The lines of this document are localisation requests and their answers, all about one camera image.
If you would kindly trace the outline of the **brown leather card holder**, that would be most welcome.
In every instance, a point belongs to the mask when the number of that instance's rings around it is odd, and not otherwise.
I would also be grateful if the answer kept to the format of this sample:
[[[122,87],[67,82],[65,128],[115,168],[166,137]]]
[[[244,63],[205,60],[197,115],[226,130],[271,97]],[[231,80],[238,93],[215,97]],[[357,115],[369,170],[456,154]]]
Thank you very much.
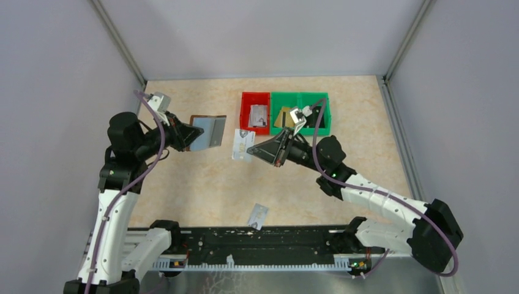
[[[226,115],[191,115],[190,124],[203,129],[203,133],[190,145],[189,151],[219,147],[222,144]]]

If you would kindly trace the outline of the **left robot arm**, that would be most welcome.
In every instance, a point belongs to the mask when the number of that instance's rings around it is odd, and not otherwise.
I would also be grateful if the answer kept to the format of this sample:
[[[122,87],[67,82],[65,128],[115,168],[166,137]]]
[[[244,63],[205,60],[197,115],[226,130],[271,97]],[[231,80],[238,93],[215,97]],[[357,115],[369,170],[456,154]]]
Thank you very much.
[[[109,122],[111,145],[99,174],[99,204],[86,259],[77,278],[64,285],[64,293],[138,293],[146,273],[167,251],[179,252],[184,244],[179,224],[157,220],[144,241],[123,255],[129,220],[140,196],[143,180],[167,148],[179,152],[202,134],[200,127],[181,122],[164,112],[166,120],[144,132],[137,115],[122,112]]]

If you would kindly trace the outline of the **white silver credit card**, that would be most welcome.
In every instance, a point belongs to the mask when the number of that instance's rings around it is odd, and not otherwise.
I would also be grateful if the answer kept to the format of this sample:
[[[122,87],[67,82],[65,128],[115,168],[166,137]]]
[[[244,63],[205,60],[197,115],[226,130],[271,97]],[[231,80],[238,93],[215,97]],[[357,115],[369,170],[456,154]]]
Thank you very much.
[[[247,150],[254,145],[256,133],[251,130],[236,129],[234,132],[231,158],[237,161],[251,162],[252,156]]]

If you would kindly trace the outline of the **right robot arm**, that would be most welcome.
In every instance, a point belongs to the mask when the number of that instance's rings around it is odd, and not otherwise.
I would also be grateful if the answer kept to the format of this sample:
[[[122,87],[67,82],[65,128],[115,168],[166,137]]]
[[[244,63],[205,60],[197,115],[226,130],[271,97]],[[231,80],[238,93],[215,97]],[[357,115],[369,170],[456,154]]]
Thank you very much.
[[[328,196],[363,206],[388,219],[379,224],[358,217],[345,230],[345,246],[351,252],[381,247],[410,255],[424,268],[442,277],[459,269],[457,248],[463,232],[449,205],[404,197],[368,180],[344,163],[346,157],[336,136],[309,143],[285,128],[270,140],[247,148],[247,153],[275,167],[289,160],[320,173],[316,182]]]

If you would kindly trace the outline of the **silver grey credit card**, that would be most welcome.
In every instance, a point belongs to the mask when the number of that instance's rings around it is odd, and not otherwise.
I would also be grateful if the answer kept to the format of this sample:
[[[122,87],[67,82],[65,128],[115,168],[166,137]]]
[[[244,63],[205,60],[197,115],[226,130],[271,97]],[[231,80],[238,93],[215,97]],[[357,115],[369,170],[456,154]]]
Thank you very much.
[[[247,221],[247,226],[255,230],[261,230],[266,220],[269,208],[259,203],[255,203],[251,215]]]

